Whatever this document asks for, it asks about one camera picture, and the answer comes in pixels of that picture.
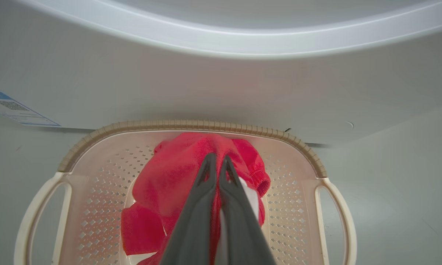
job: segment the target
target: blue and white label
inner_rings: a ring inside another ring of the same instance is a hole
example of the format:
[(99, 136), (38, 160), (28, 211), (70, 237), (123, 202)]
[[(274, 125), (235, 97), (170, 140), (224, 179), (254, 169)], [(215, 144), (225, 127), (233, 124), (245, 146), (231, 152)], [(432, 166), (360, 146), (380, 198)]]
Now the blue and white label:
[(24, 125), (60, 127), (59, 124), (32, 111), (2, 92), (0, 92), (0, 114)]

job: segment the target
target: beige plastic basket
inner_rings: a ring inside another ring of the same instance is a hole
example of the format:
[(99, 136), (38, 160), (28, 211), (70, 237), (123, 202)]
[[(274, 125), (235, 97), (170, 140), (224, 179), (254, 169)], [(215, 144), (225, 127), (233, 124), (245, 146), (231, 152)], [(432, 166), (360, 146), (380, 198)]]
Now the beige plastic basket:
[(342, 219), (344, 264), (355, 265), (357, 240), (349, 209), (305, 143), (284, 131), (263, 127), (179, 120), (111, 124), (77, 143), (29, 205), (16, 239), (14, 265), (31, 265), (39, 217), (59, 185), (66, 187), (66, 195), (51, 264), (137, 264), (145, 255), (125, 255), (121, 211), (134, 203), (132, 184), (154, 147), (184, 131), (246, 139), (261, 154), (272, 181), (263, 198), (266, 221), (262, 230), (277, 264), (329, 264), (318, 193), (324, 187)]

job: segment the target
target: gray floor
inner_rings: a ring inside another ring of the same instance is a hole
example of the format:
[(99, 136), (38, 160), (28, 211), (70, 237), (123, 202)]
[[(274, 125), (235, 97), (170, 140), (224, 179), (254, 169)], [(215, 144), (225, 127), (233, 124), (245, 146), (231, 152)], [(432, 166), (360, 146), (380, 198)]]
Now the gray floor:
[[(21, 218), (41, 185), (88, 131), (25, 127), (0, 116), (0, 264), (13, 263)], [(442, 108), (333, 148), (315, 148), (352, 211), (359, 265), (442, 265)], [(48, 265), (61, 192), (39, 224), (33, 265)], [(331, 265), (342, 227), (323, 200)]]

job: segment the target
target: basket rim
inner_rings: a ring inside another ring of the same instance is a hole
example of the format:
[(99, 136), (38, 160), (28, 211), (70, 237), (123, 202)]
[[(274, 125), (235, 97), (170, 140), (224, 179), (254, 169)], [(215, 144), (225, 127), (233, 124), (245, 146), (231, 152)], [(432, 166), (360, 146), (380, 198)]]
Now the basket rim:
[(260, 126), (203, 120), (127, 121), (110, 124), (96, 129), (75, 144), (63, 158), (57, 171), (71, 172), (83, 154), (98, 142), (117, 134), (137, 131), (210, 131), (276, 139), (289, 144), (305, 156), (318, 178), (327, 178), (325, 167), (317, 154), (296, 136), (288, 134), (285, 131)]

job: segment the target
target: red clothing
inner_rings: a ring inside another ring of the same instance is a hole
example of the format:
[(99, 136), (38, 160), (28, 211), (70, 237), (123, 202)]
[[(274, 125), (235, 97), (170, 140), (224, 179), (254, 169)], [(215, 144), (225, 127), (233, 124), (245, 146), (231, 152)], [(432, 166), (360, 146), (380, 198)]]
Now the red clothing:
[[(194, 179), (209, 153), (217, 154), (218, 174), (224, 156), (228, 155), (239, 177), (246, 181), (249, 188), (257, 191), (258, 222), (263, 224), (265, 209), (261, 197), (270, 187), (270, 178), (260, 155), (248, 141), (228, 139), (219, 134), (186, 132), (172, 141), (160, 143), (154, 152), (134, 183), (132, 193), (136, 203), (124, 209), (121, 215), (121, 236), (127, 255), (158, 250), (157, 254), (138, 265), (159, 264)], [(219, 188), (216, 188), (211, 211), (211, 264), (214, 263), (220, 236), (220, 209)]]

